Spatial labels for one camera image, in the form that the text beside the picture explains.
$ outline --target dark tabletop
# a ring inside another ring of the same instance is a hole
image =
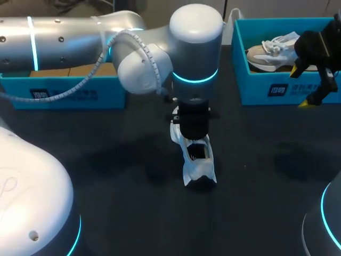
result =
[[[0,114],[67,168],[98,256],[304,256],[301,225],[341,166],[341,106],[242,107],[224,47],[211,107],[218,184],[184,187],[182,153],[165,114],[130,95],[124,111]]]

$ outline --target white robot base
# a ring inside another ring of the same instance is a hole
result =
[[[77,255],[82,221],[65,168],[3,127],[0,145],[0,255]]]

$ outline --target blue box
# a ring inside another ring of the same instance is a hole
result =
[[[22,98],[53,96],[77,85],[83,77],[29,77],[30,73],[2,74],[5,92]],[[125,90],[116,76],[94,76],[76,93],[50,103],[12,101],[15,109],[123,109]]]
[[[321,31],[331,18],[284,18],[237,20],[232,37],[232,60],[243,105],[300,104],[321,84],[318,72],[304,72],[298,79],[290,72],[252,73],[245,50],[262,41],[295,31]],[[341,75],[336,77],[341,85]],[[340,103],[341,90],[329,94],[323,103]]]

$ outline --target yellow tip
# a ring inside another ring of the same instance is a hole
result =
[[[311,108],[316,107],[315,105],[309,105],[307,100],[304,100],[300,105],[298,105],[299,108]]]
[[[295,71],[297,70],[296,64],[293,66],[293,69],[291,70],[290,73],[290,77],[292,77],[292,75],[295,73]]]

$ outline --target blue led light ring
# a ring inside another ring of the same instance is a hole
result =
[[[70,252],[66,255],[66,256],[71,256],[71,254],[74,252],[75,248],[76,248],[76,245],[78,243],[78,240],[79,240],[79,237],[80,237],[80,230],[82,228],[82,218],[79,216],[79,230],[78,230],[78,235],[77,235],[77,238],[75,240],[75,243],[74,245],[72,246]]]
[[[217,69],[216,72],[214,72],[214,74],[211,75],[210,77],[207,77],[207,78],[201,79],[201,80],[188,80],[188,79],[185,79],[185,78],[182,78],[182,77],[178,76],[178,75],[175,74],[174,72],[173,72],[173,75],[174,75],[177,79],[179,79],[179,80],[181,80],[181,81],[184,81],[184,82],[186,82],[186,83],[199,84],[199,83],[203,83],[203,82],[206,82],[206,81],[208,81],[208,80],[211,80],[213,77],[215,77],[215,75],[216,75],[217,73],[218,73],[218,69]]]
[[[34,32],[34,25],[31,17],[27,17],[28,28],[30,31],[31,37],[31,45],[32,45],[32,54],[33,54],[33,63],[34,63],[34,71],[38,71],[38,56],[37,56],[37,46],[36,46],[36,35]]]
[[[329,187],[330,184],[328,184],[328,186],[326,187],[326,189],[324,190],[323,194],[322,194],[322,198],[321,198],[321,214],[322,214],[322,220],[324,223],[324,226],[326,227],[326,230],[329,234],[329,236],[331,237],[331,239],[334,241],[334,243],[336,244],[337,247],[339,247],[339,249],[341,250],[341,245],[339,244],[339,242],[336,240],[335,236],[332,234],[330,228],[328,227],[327,221],[326,221],[326,217],[324,216],[324,210],[323,210],[323,200],[324,200],[324,195],[326,194],[327,188]]]

